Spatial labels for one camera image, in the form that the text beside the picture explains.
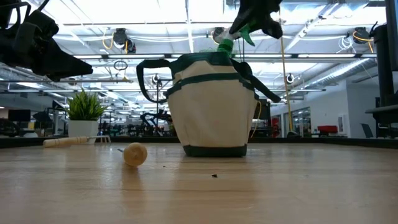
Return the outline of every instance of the ceiling light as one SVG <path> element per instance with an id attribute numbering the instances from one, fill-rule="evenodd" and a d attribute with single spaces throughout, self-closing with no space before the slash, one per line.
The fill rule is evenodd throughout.
<path id="1" fill-rule="evenodd" d="M 64 96 L 59 95 L 58 93 L 49 93 L 50 95 L 56 96 L 56 97 L 60 97 L 60 98 L 64 98 Z"/>
<path id="2" fill-rule="evenodd" d="M 37 83 L 20 82 L 20 83 L 17 83 L 17 84 L 18 85 L 23 85 L 23 86 L 26 86 L 26 87 L 31 87 L 31 88 L 43 88 L 42 85 L 38 85 Z"/>
<path id="3" fill-rule="evenodd" d="M 377 55 L 376 54 L 362 54 L 361 57 L 362 58 L 376 58 Z"/>
<path id="4" fill-rule="evenodd" d="M 43 90 L 46 93 L 73 93 L 74 90 Z"/>
<path id="5" fill-rule="evenodd" d="M 299 54 L 299 58 L 350 58 L 355 54 Z"/>
<path id="6" fill-rule="evenodd" d="M 6 90 L 9 93 L 39 93 L 39 90 Z"/>
<path id="7" fill-rule="evenodd" d="M 149 55 L 133 55 L 133 54 L 127 54 L 127 55 L 109 55 L 109 58 L 164 58 L 164 55 L 159 55 L 159 54 L 149 54 Z"/>
<path id="8" fill-rule="evenodd" d="M 304 89 L 302 89 L 302 90 L 294 90 L 294 91 L 296 91 L 296 92 L 298 92 L 298 91 L 326 91 L 326 89 L 319 89 L 319 90 L 304 90 Z"/>
<path id="9" fill-rule="evenodd" d="M 101 59 L 100 55 L 74 55 L 75 58 L 78 59 Z"/>
<path id="10" fill-rule="evenodd" d="M 291 54 L 285 54 L 285 58 L 291 58 Z M 282 58 L 282 54 L 237 54 L 235 58 Z"/>
<path id="11" fill-rule="evenodd" d="M 105 49 L 100 49 L 99 51 L 100 51 L 100 52 L 105 52 L 106 54 L 109 54 L 109 52 L 106 51 Z"/>
<path id="12" fill-rule="evenodd" d="M 106 95 L 110 98 L 113 98 L 115 100 L 119 99 L 119 96 L 113 92 L 107 92 Z"/>
<path id="13" fill-rule="evenodd" d="M 92 92 L 92 93 L 97 93 L 97 92 L 104 92 L 104 91 L 107 91 L 107 90 L 84 90 L 85 92 Z"/>

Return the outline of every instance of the wooden ball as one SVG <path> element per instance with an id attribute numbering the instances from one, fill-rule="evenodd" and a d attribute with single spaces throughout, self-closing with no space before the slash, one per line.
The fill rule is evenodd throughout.
<path id="1" fill-rule="evenodd" d="M 143 164 L 147 156 L 147 149 L 139 143 L 131 143 L 123 152 L 124 162 L 129 166 L 139 166 Z"/>

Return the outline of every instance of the glass wall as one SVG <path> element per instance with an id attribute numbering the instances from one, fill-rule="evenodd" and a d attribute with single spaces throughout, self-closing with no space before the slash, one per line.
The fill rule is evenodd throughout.
<path id="1" fill-rule="evenodd" d="M 293 131 L 299 134 L 301 137 L 311 137 L 311 109 L 302 108 L 299 110 L 292 111 Z M 289 114 L 284 114 L 284 136 L 287 136 L 289 132 Z"/>

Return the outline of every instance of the computer monitor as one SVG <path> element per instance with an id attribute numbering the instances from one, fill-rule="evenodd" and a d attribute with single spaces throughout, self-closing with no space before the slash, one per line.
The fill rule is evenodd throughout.
<path id="1" fill-rule="evenodd" d="M 253 119 L 270 119 L 271 114 L 270 114 L 269 102 L 263 99 L 260 99 L 260 102 L 261 102 L 261 113 L 260 113 L 260 104 L 258 103 L 256 110 L 254 112 Z"/>
<path id="2" fill-rule="evenodd" d="M 30 110 L 8 110 L 9 121 L 30 121 Z"/>

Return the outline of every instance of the white plant pot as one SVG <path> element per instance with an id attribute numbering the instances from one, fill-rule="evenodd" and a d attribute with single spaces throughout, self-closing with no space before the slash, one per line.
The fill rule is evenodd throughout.
<path id="1" fill-rule="evenodd" d="M 69 121 L 68 135 L 69 137 L 79 136 L 96 136 L 98 133 L 97 121 Z M 95 139 L 90 139 L 87 144 L 94 144 Z"/>

